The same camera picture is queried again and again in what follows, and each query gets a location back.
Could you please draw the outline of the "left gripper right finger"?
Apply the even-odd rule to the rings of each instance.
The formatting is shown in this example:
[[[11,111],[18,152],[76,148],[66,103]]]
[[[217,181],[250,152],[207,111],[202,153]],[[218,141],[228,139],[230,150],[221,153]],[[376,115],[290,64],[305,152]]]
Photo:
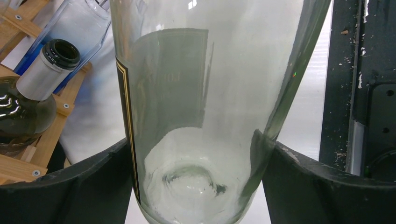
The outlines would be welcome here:
[[[275,145],[263,187],[274,224],[393,224],[396,185],[349,174],[282,143]]]

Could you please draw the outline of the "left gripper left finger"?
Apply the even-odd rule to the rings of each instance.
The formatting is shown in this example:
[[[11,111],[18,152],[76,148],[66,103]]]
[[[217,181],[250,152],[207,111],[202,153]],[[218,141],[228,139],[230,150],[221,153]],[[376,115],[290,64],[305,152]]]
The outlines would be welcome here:
[[[127,140],[33,182],[0,188],[3,224],[122,224],[133,187]]]

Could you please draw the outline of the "dark green wine bottle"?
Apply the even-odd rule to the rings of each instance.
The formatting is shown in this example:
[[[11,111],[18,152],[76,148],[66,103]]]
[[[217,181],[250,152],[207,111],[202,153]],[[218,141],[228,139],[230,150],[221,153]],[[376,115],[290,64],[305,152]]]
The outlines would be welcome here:
[[[79,50],[63,39],[47,42],[22,76],[0,79],[0,153],[14,157],[53,123],[54,90],[80,63]]]

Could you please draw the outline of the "clear bottle with black label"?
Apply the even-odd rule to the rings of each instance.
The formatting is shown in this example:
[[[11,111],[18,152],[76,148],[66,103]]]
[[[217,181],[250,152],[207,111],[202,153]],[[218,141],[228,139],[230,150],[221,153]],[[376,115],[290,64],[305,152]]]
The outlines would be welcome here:
[[[112,0],[133,189],[151,224],[236,224],[328,0]]]

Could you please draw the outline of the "wooden wine rack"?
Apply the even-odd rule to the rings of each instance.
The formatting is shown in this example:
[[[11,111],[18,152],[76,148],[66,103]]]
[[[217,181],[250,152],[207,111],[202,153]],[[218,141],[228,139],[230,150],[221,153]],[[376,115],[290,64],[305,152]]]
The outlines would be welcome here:
[[[4,18],[36,41],[14,70],[0,67],[1,185],[47,173],[93,46],[109,26],[109,13],[93,0],[64,1],[44,30],[12,10]]]

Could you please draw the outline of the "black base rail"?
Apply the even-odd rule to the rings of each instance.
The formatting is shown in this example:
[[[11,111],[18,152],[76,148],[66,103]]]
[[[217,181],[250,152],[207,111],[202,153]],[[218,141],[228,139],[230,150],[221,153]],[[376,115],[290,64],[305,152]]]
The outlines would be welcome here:
[[[319,161],[395,183],[395,1],[336,0],[329,43]]]

